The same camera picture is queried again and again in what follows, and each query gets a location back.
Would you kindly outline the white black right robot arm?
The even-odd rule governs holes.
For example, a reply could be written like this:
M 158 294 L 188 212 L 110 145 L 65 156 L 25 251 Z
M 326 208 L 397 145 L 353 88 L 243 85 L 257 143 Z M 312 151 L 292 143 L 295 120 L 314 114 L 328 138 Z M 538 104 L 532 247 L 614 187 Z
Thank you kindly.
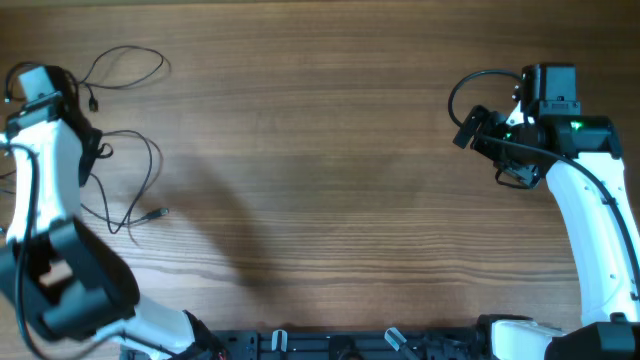
M 639 231 L 627 197 L 623 149 L 609 117 L 583 114 L 572 64 L 528 65 L 521 72 L 478 71 L 516 80 L 509 115 L 474 106 L 465 119 L 447 111 L 456 146 L 493 162 L 512 189 L 545 181 L 563 218 L 581 296 L 581 328 L 563 332 L 527 317 L 479 320 L 486 359 L 636 359 L 639 356 Z

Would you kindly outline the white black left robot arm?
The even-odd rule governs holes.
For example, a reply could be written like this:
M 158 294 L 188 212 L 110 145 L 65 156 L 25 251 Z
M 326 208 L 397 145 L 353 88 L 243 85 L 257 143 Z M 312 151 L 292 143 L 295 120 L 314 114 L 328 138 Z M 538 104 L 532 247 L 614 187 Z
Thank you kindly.
M 80 189 L 102 155 L 102 133 L 79 107 L 67 70 L 19 63 L 21 109 L 7 119 L 2 150 L 16 165 L 15 210 L 1 250 L 1 291 L 13 304 L 31 353 L 48 342 L 118 342 L 152 359 L 221 359 L 220 341 L 186 310 L 164 307 L 139 291 L 129 266 L 80 217 Z

